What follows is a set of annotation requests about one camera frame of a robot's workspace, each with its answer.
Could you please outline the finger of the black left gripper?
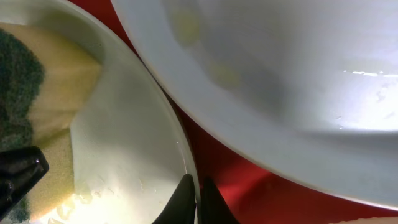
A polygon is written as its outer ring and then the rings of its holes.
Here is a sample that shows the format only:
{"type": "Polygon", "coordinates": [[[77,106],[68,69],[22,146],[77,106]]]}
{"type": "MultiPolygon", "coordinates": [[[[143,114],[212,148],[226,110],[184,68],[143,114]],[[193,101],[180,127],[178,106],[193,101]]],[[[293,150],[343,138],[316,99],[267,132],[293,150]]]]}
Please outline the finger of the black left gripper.
{"type": "Polygon", "coordinates": [[[23,147],[1,153],[1,219],[48,171],[49,164],[38,147],[23,147]]]}

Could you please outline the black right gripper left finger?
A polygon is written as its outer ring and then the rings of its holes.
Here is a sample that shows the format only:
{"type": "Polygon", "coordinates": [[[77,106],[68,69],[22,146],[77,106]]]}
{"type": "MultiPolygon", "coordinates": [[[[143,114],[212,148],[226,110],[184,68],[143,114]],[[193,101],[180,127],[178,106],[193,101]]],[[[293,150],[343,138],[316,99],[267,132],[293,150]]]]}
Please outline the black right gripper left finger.
{"type": "Polygon", "coordinates": [[[196,195],[193,177],[185,174],[153,224],[194,224],[196,195]]]}

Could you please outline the pale green plate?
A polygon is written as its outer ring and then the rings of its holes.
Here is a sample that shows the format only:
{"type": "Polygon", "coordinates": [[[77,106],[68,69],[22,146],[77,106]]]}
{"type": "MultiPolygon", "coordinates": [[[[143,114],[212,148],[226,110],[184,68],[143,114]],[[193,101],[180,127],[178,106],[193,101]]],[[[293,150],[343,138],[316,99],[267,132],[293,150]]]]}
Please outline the pale green plate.
{"type": "Polygon", "coordinates": [[[152,223],[181,178],[196,170],[182,127],[145,66],[68,1],[2,1],[2,23],[58,33],[102,66],[70,126],[74,193],[29,223],[152,223]]]}

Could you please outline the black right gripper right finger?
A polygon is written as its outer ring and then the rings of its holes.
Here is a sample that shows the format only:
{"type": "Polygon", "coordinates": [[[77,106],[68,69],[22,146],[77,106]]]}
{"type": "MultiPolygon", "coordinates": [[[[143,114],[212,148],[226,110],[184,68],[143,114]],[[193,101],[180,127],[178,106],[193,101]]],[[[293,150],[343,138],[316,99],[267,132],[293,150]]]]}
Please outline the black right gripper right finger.
{"type": "Polygon", "coordinates": [[[201,190],[202,224],[239,224],[213,180],[206,177],[201,190]]]}

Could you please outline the yellow green scrub sponge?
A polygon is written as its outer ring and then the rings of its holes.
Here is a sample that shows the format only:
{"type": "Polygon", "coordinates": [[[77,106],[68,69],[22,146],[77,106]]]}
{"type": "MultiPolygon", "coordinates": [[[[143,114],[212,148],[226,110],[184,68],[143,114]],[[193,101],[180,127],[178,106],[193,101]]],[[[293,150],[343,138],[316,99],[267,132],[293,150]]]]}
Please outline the yellow green scrub sponge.
{"type": "Polygon", "coordinates": [[[2,222],[37,221],[74,193],[70,126],[101,72],[95,58],[58,33],[1,24],[1,153],[35,146],[49,164],[2,222]]]}

